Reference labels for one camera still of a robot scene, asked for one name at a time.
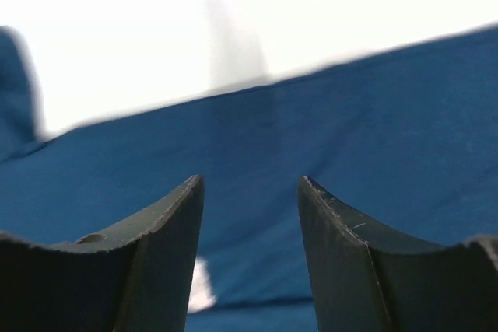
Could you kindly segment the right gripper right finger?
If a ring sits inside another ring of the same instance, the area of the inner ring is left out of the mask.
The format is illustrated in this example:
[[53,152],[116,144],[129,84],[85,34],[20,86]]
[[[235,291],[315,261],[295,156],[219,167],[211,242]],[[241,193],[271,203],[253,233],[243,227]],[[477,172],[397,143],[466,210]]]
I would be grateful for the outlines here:
[[441,246],[343,203],[309,177],[298,208],[321,331],[495,331],[497,238]]

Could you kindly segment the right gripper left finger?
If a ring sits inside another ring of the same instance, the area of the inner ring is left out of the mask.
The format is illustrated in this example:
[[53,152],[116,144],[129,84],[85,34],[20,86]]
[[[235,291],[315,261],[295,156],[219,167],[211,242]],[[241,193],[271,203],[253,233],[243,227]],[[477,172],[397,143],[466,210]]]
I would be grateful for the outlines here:
[[3,331],[182,331],[204,180],[75,243],[1,235]]

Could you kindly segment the navy blue t shirt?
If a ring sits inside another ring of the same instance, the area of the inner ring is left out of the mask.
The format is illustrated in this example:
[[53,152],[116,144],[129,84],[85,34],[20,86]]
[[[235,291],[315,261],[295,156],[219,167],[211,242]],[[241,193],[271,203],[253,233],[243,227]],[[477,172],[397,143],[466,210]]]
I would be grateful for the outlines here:
[[497,238],[497,30],[47,141],[34,132],[16,40],[2,32],[1,235],[75,243],[196,175],[204,206],[182,331],[321,331],[302,177],[427,242]]

